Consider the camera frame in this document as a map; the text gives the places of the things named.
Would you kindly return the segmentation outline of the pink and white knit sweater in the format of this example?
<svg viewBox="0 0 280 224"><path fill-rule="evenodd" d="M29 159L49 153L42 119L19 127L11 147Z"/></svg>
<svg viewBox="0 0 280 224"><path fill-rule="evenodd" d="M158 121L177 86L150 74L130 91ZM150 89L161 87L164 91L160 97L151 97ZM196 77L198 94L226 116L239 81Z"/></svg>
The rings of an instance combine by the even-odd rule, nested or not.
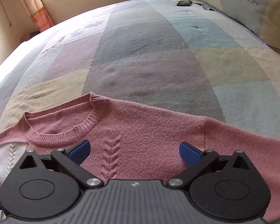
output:
<svg viewBox="0 0 280 224"><path fill-rule="evenodd" d="M25 112L0 133L0 187L27 149L49 154L88 140L82 167L103 181L161 179L186 169L179 145L221 155L243 150L266 181L271 202L265 220L280 218L280 139L260 136L206 117L88 93L40 112Z"/></svg>

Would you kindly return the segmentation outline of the pastel patchwork bed sheet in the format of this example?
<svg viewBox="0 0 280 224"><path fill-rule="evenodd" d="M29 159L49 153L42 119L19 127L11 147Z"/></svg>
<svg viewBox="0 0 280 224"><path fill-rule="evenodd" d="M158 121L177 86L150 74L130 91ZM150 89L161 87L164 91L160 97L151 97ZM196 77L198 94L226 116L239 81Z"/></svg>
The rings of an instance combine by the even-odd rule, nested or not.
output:
<svg viewBox="0 0 280 224"><path fill-rule="evenodd" d="M91 91L280 138L280 54L222 13L177 2L105 6L19 45L0 66L0 132Z"/></svg>

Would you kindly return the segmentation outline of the small dark remote on bed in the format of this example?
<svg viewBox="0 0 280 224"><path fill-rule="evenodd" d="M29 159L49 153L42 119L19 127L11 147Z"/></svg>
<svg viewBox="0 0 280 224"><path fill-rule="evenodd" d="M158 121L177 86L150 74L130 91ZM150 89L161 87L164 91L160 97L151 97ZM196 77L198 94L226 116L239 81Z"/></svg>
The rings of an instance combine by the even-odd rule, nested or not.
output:
<svg viewBox="0 0 280 224"><path fill-rule="evenodd" d="M189 7L192 5L191 1L178 1L176 4L178 7Z"/></svg>

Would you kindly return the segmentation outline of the left orange plaid curtain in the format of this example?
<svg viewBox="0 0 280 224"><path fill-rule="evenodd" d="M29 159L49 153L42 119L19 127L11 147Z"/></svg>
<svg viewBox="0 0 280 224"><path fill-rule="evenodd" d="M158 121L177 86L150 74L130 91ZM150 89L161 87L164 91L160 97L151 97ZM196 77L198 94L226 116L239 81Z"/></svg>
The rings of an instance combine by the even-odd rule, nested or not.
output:
<svg viewBox="0 0 280 224"><path fill-rule="evenodd" d="M40 32L54 26L41 0L21 0L21 3Z"/></svg>

